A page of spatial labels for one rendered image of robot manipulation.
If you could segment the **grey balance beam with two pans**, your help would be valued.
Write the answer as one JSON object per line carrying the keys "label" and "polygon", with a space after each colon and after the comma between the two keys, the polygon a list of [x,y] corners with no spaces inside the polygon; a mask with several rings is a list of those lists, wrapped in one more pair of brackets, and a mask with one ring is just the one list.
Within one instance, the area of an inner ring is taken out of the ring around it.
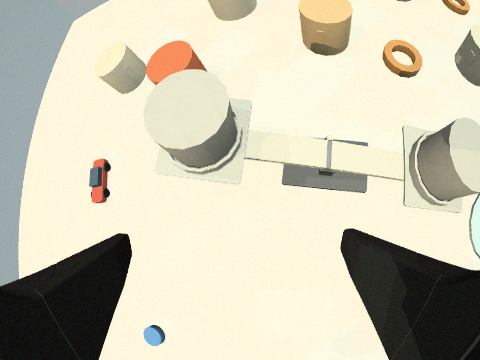
{"label": "grey balance beam with two pans", "polygon": [[[159,145],[155,168],[159,175],[240,184],[243,161],[284,164],[281,184],[339,192],[368,191],[368,176],[404,181],[404,207],[463,212],[463,197],[439,201],[421,183],[417,168],[420,144],[437,131],[403,128],[404,153],[368,147],[367,141],[307,137],[248,131],[252,101],[229,99],[236,120],[236,141],[229,155],[204,168],[187,167]],[[421,143],[420,143],[421,141]]]}

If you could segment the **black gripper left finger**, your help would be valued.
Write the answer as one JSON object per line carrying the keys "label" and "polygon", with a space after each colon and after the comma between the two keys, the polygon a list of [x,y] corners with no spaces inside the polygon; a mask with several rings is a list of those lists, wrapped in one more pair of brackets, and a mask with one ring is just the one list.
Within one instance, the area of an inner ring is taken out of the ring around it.
{"label": "black gripper left finger", "polygon": [[0,287],[0,360],[99,360],[132,255],[117,233]]}

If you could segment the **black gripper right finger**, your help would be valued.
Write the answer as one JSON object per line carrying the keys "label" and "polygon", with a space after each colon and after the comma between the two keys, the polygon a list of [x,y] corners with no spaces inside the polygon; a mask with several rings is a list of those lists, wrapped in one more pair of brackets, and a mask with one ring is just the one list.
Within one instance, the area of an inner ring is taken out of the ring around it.
{"label": "black gripper right finger", "polygon": [[464,360],[480,339],[480,269],[457,267],[359,229],[340,243],[388,360]]}

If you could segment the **red toy car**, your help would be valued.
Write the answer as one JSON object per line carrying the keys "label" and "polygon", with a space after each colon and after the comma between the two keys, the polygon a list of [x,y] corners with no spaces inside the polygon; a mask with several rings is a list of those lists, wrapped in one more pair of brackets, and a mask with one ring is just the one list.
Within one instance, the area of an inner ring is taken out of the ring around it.
{"label": "red toy car", "polygon": [[100,204],[107,201],[109,189],[107,189],[108,172],[111,163],[105,159],[93,161],[93,167],[89,168],[89,187],[92,187],[92,203]]}

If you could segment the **blue short cylinder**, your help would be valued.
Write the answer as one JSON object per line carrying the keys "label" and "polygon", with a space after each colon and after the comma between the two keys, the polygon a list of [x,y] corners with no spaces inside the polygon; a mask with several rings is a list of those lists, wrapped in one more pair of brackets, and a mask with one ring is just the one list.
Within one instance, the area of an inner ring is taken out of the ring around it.
{"label": "blue short cylinder", "polygon": [[163,344],[165,341],[163,328],[157,327],[157,325],[151,325],[151,327],[148,325],[148,328],[145,327],[143,336],[152,347],[157,347],[157,345]]}

